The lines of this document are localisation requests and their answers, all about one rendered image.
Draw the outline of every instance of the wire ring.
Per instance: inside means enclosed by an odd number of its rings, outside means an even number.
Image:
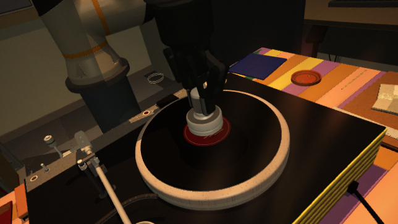
[[[155,81],[151,81],[151,80],[150,80],[152,77],[155,77],[155,76],[158,76],[158,75],[161,76],[160,79],[155,80]],[[164,79],[164,74],[161,73],[161,72],[154,73],[154,74],[152,74],[152,75],[150,75],[150,76],[148,77],[148,81],[149,81],[150,84],[157,84],[157,83],[160,83],[161,81],[163,81],[163,79]]]

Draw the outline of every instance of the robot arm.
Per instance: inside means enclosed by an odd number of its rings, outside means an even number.
[[[222,92],[229,64],[213,56],[210,38],[213,15],[210,0],[145,0],[151,4],[164,55],[176,78],[190,92],[197,88],[202,114],[215,111],[214,96]]]

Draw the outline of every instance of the blue folder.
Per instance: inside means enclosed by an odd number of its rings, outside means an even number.
[[[229,72],[264,80],[281,66],[286,58],[250,53],[229,68]]]

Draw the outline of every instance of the keyboard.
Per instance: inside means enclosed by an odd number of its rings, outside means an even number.
[[[332,0],[329,7],[366,7],[366,8],[388,8],[398,7],[398,0]]]

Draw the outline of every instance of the wall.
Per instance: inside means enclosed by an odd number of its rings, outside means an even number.
[[[107,37],[130,72],[151,65],[139,27]],[[67,71],[41,19],[0,30],[0,136],[81,99],[65,86]]]

